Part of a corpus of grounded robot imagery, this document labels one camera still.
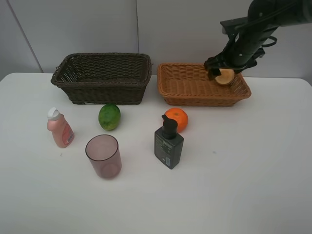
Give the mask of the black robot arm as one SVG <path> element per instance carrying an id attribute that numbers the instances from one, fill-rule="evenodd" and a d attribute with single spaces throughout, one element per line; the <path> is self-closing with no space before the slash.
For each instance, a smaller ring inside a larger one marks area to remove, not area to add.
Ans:
<path id="1" fill-rule="evenodd" d="M 312 21 L 310 0 L 254 0 L 246 17 L 222 21 L 222 33 L 229 40 L 224 49 L 204 62 L 209 80 L 221 75 L 221 69 L 235 74 L 257 66 L 264 48 L 277 43 L 272 36 L 278 27 L 307 24 Z"/>

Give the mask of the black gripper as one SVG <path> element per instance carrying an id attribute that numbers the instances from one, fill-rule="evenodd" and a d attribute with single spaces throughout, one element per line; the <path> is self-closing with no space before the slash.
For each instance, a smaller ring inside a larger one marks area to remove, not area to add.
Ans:
<path id="1" fill-rule="evenodd" d="M 240 36 L 238 39 L 230 39 L 223 51 L 204 62 L 204 67 L 208 71 L 209 80 L 215 80 L 221 75 L 220 69 L 242 72 L 245 69 L 255 67 L 257 65 L 256 60 L 264 55 L 264 49 L 256 40 Z M 234 75 L 230 87 L 233 93 L 241 92 L 243 87 L 241 73 Z"/>

